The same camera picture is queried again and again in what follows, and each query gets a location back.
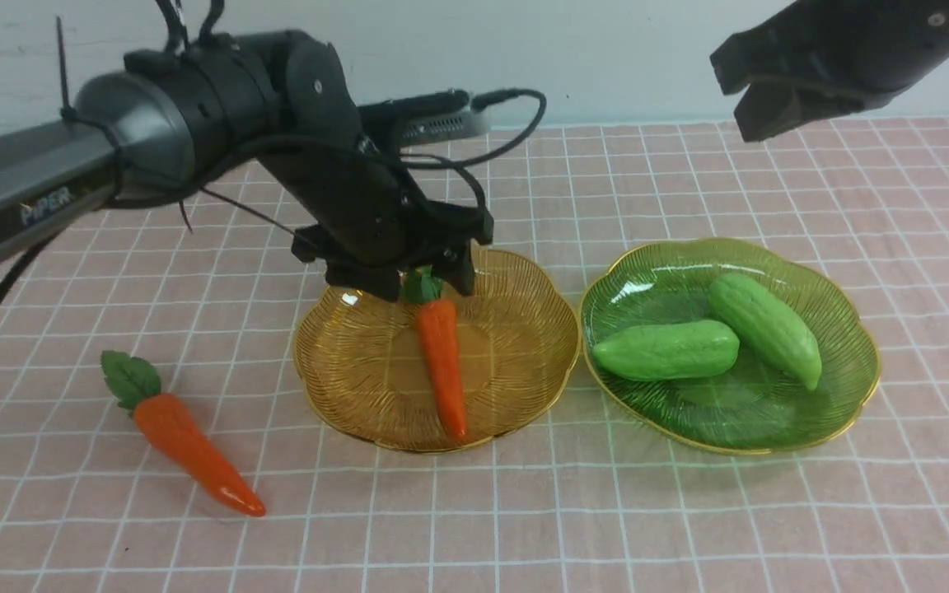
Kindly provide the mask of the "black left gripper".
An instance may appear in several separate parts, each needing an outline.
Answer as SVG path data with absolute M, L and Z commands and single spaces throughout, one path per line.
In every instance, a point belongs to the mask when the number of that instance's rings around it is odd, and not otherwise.
M 259 163 L 314 217 L 295 232 L 292 252 L 321 259 L 326 281 L 382 301 L 400 299 L 402 274 L 428 266 L 463 297 L 475 292 L 472 244 L 493 239 L 482 184 L 459 174 L 472 206 L 426 198 L 403 166 L 377 161 L 373 145 L 350 156 L 327 147 L 294 147 L 260 155 Z

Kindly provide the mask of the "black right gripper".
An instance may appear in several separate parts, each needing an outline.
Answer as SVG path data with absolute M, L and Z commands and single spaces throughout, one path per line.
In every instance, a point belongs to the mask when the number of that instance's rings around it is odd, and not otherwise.
M 743 142 L 889 104 L 949 59 L 949 1 L 795 1 L 709 61 Z

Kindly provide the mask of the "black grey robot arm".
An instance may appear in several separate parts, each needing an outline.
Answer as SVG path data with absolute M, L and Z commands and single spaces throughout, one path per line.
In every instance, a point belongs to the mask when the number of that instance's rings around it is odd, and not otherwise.
M 398 301 L 400 275 L 432 266 L 468 296 L 470 245 L 493 239 L 477 205 L 426 198 L 414 170 L 455 171 L 521 145 L 541 124 L 542 91 L 463 90 L 355 105 L 332 44 L 301 30 L 216 33 L 214 1 L 199 37 L 159 2 L 165 48 L 68 89 L 58 60 L 58 118 L 0 136 L 0 305 L 26 268 L 90 212 L 180 205 L 258 161 L 314 217 L 293 234 L 327 283 Z M 741 93 L 746 142 L 880 109 L 949 59 L 949 1 L 795 1 L 709 56 L 720 90 Z

